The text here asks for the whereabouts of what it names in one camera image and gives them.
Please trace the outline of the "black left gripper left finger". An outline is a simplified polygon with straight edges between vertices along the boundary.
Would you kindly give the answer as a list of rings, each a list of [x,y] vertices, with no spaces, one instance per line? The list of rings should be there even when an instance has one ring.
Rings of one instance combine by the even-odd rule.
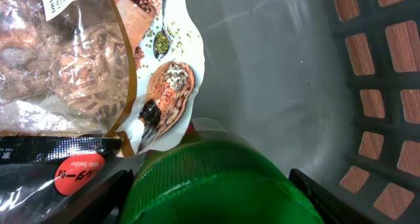
[[[101,223],[114,208],[122,210],[133,181],[134,173],[131,169],[121,170],[97,188],[77,198],[67,208],[46,218],[43,223]]]

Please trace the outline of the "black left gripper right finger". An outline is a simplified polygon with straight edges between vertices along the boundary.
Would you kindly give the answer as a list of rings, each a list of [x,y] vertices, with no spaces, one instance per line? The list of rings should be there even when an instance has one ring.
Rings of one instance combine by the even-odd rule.
[[[324,223],[375,224],[300,170],[292,169],[289,172],[289,180],[310,200]]]

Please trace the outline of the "black red packaged item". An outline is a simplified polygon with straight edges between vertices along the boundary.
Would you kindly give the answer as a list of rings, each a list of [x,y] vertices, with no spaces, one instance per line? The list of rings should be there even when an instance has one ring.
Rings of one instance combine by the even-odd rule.
[[[42,223],[116,156],[122,139],[1,137],[1,222]]]

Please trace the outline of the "green lid jar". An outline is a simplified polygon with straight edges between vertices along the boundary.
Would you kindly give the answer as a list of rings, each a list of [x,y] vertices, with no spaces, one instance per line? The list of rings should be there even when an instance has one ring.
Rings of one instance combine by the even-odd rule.
[[[221,125],[188,128],[149,150],[120,223],[321,223],[309,199],[268,158]]]

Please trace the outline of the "dried mushroom snack bag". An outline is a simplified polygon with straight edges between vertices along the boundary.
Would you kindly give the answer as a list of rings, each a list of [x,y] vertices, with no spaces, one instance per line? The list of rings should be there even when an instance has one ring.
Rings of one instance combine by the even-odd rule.
[[[186,0],[1,0],[1,134],[177,146],[204,75]]]

